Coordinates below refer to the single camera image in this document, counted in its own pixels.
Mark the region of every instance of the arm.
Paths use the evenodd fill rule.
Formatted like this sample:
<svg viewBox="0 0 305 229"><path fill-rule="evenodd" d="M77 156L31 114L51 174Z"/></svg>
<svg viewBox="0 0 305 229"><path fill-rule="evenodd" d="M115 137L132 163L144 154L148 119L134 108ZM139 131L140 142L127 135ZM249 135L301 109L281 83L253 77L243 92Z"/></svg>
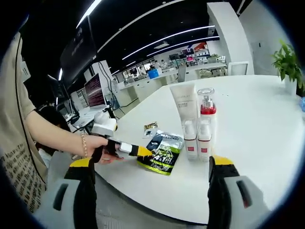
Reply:
<svg viewBox="0 0 305 229"><path fill-rule="evenodd" d="M54 149L67 151L75 155L84 156L82 139L78 134L73 134L60 129L59 127L49 123L35 111L31 111L27 115L25 123L32 138L40 144ZM106 146L108 144L107 139L93 135L85 136L85 140L87 143L88 156L92 156L95 148L102 145ZM102 164L111 163L113 160L123 160L123 158L118 158L105 153L103 153L102 157L109 159L101 159L100 162Z"/></svg>

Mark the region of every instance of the green snack bag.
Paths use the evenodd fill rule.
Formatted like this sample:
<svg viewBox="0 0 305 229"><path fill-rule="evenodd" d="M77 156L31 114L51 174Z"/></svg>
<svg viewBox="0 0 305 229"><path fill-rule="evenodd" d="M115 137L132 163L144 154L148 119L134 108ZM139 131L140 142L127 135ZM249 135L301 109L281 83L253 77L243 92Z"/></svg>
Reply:
<svg viewBox="0 0 305 229"><path fill-rule="evenodd" d="M183 137L158 130L146 147L152 151L152 156L140 156L137 161L157 173L170 175L183 144Z"/></svg>

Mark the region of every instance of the black ceiling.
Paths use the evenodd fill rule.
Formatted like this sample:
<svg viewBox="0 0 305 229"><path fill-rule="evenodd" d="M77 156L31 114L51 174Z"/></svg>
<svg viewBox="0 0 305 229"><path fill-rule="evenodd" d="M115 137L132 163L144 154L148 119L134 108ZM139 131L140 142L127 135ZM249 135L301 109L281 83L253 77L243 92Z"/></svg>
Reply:
<svg viewBox="0 0 305 229"><path fill-rule="evenodd" d="M34 79L45 77L47 74L58 77L60 55L74 36L77 23L92 2L93 0L47 0L30 15L22 33L22 56ZM153 0L149 3L141 0L102 0L90 15L97 48L120 28L162 5L163 2L164 0ZM242 0L229 2L237 11ZM246 0L243 9L250 2L251 0ZM114 72L122 70L133 61L147 59L147 54L156 51L153 46L122 60L124 56L158 39L209 25L206 3L205 0L185 0L145 16L112 39L99 52L97 60L107 60L108 65L112 67L111 71ZM181 34L166 41L172 45L206 36L207 29L203 29Z"/></svg>

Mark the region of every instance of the white round table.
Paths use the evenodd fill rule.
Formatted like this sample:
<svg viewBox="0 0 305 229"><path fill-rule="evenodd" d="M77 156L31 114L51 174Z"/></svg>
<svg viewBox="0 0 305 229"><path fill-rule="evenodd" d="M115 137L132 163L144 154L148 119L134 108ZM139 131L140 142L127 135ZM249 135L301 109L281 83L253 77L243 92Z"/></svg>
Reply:
<svg viewBox="0 0 305 229"><path fill-rule="evenodd" d="M304 123L299 98L285 92L277 76L244 75L195 80L196 90L215 89L218 131L215 153L234 162L263 192L273 210L283 201L301 161ZM183 134L170 87L164 86L118 122L114 138L146 146L143 126L157 121L161 130ZM96 166L109 184L134 201L164 215L207 224L208 166L187 160L183 149L170 176L145 169L136 158Z"/></svg>

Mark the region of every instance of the beige t-shirt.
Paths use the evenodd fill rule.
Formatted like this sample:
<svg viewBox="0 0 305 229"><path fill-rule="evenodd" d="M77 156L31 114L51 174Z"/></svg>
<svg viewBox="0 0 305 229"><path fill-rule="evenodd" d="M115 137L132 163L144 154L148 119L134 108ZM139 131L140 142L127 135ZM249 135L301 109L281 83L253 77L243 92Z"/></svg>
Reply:
<svg viewBox="0 0 305 229"><path fill-rule="evenodd" d="M3 153L0 160L16 188L17 194L24 200L28 209L34 212L40 205L45 191L47 168L28 132L24 119L35 109L28 98L27 90L21 82L21 47L20 42L17 62L17 91L22 122L27 134L31 152L28 150L25 134L21 125L15 90L15 60L20 34L10 44L0 68L0 147Z"/></svg>

